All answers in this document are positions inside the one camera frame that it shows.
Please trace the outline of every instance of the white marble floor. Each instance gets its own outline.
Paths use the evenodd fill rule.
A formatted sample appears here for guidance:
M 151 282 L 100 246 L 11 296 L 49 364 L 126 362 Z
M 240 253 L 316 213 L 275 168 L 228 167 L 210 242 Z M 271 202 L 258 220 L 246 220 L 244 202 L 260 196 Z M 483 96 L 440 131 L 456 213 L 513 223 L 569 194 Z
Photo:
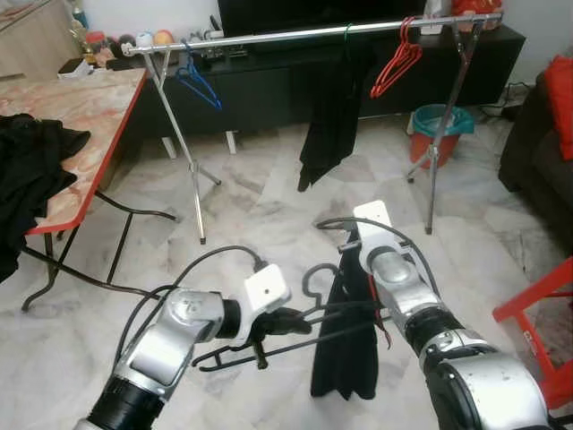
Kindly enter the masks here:
M 497 180 L 509 125 L 496 120 L 463 137 L 439 172 L 435 233 L 426 236 L 426 174 L 419 173 L 413 185 L 403 178 L 410 166 L 406 120 L 393 116 L 361 122 L 355 154 L 306 193 L 296 191 L 304 125 L 242 134 L 235 156 L 228 154 L 224 136 L 192 139 L 196 156 L 224 181 L 215 187 L 201 180 L 206 246 L 199 246 L 183 159 L 169 160 L 160 142 L 129 149 L 109 195 L 134 207 L 172 211 L 181 221 L 136 219 L 115 282 L 155 288 L 207 250 L 245 244 L 280 265 L 294 291 L 292 307 L 305 308 L 311 303 L 300 291 L 303 273 L 319 262 L 337 262 L 335 245 L 344 240 L 317 231 L 312 223 L 382 199 L 394 225 L 425 252 L 458 318 L 516 352 L 512 338 L 492 319 L 492 309 L 547 272 L 564 253 L 543 223 Z M 104 277 L 122 226 L 120 212 L 94 202 L 67 262 Z M 39 237 L 30 243 L 41 246 Z M 250 274 L 250 263 L 241 254 L 213 258 L 185 284 L 228 295 Z M 22 314 L 22 300 L 43 287 L 46 270 L 26 255 L 20 264 L 0 286 L 0 428 L 71 429 L 98 397 L 120 330 L 138 298 L 62 274 L 53 291 Z M 317 288 L 328 291 L 330 281 L 318 277 Z M 394 347 L 387 351 L 381 339 L 375 400 L 353 397 L 346 402 L 337 393 L 312 399 L 313 348 L 306 348 L 271 358 L 266 371 L 253 364 L 214 374 L 189 369 L 155 428 L 438 428 L 417 360 L 392 325 L 389 330 Z M 270 339 L 269 344 L 294 340 Z M 220 344 L 200 345 L 196 351 Z

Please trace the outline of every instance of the tv stand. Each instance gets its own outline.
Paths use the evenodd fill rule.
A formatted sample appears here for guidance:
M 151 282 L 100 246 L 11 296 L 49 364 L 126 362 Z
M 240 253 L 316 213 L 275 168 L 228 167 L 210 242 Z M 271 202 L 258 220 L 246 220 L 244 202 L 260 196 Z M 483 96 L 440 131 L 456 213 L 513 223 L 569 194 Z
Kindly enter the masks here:
M 363 88 L 360 116 L 411 112 L 422 105 L 445 103 L 459 68 L 458 52 L 449 27 L 438 36 L 413 39 L 423 47 L 423 57 L 379 99 L 369 92 L 376 76 L 394 55 L 398 33 L 354 35 L 372 41 L 378 63 L 371 69 Z M 459 106 L 494 103 L 498 100 L 517 60 L 525 38 L 507 26 L 484 31 L 475 50 Z M 182 86 L 172 66 L 165 92 L 183 133 L 224 133 L 257 130 L 309 122 L 319 82 L 341 54 L 340 38 L 297 41 L 249 47 L 245 57 L 225 58 L 201 74 L 223 103 L 218 112 Z M 180 53 L 180 64 L 186 54 Z M 142 66 L 141 56 L 131 59 Z M 173 128 L 157 90 L 148 80 L 125 128 L 124 138 L 141 139 L 172 136 Z

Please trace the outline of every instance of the black clothes pile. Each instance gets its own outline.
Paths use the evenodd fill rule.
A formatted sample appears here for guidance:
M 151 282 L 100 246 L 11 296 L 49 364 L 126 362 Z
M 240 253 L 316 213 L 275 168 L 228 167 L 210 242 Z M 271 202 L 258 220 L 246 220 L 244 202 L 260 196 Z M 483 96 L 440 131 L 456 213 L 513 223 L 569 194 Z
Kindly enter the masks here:
M 348 41 L 338 62 L 330 65 L 321 81 L 300 156 L 303 169 L 298 182 L 299 192 L 305 191 L 308 185 L 352 154 L 364 79 L 375 60 L 370 42 L 356 39 Z
M 60 121 L 0 116 L 0 282 L 18 269 L 24 234 L 37 226 L 35 217 L 46 217 L 47 200 L 77 179 L 61 161 L 89 138 Z
M 358 238 L 355 232 L 349 242 Z M 358 261 L 358 248 L 345 251 L 340 260 L 338 275 L 332 284 L 329 304 L 372 300 L 366 272 Z M 378 380 L 377 338 L 374 330 L 373 310 L 356 308 L 345 311 L 344 316 L 325 320 L 320 336 L 342 331 L 356 325 L 372 322 L 371 328 L 319 343 L 314 353 L 311 395 L 324 396 L 337 390 L 346 400 L 355 392 L 362 399 L 373 399 Z

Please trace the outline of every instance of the blue hanger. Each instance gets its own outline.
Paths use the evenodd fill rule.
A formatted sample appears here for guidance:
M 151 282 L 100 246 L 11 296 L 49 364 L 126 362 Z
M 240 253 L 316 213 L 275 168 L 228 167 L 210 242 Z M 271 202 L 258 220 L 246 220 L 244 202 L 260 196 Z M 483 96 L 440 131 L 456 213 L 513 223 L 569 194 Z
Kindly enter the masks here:
M 215 109 L 223 110 L 221 100 L 218 99 L 218 96 L 215 93 L 215 91 L 211 88 L 209 83 L 203 79 L 203 77 L 199 74 L 199 71 L 195 67 L 195 64 L 193 63 L 191 47 L 189 47 L 189 45 L 187 45 L 187 42 L 185 41 L 185 39 L 181 39 L 181 41 L 182 41 L 182 43 L 185 44 L 185 46 L 187 48 L 187 66 L 186 67 L 179 67 L 177 69 L 177 71 L 175 72 L 175 78 L 180 83 L 182 83 L 185 87 L 187 87 L 190 90 L 192 90 L 193 92 L 195 92 L 195 94 L 200 96 L 202 99 L 204 99 L 207 103 L 209 103 Z M 193 87 L 190 84 L 189 80 L 186 79 L 185 73 L 187 74 L 187 76 L 189 78 L 191 78 L 191 82 L 198 82 L 205 89 L 207 89 L 207 91 L 209 92 L 209 95 L 205 95 L 205 94 L 203 94 L 203 92 L 201 92 L 201 90 Z

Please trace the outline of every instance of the white wall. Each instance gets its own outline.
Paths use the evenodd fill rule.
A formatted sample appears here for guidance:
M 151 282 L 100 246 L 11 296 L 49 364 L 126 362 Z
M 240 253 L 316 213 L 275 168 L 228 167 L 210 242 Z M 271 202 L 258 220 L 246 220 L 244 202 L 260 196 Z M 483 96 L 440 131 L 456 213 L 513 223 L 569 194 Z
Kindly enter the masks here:
M 179 40 L 210 28 L 209 15 L 219 20 L 217 0 L 83 0 L 83 9 L 90 30 L 114 37 L 166 29 Z
M 573 0 L 504 0 L 504 23 L 527 40 L 509 77 L 535 82 L 551 59 L 573 46 Z

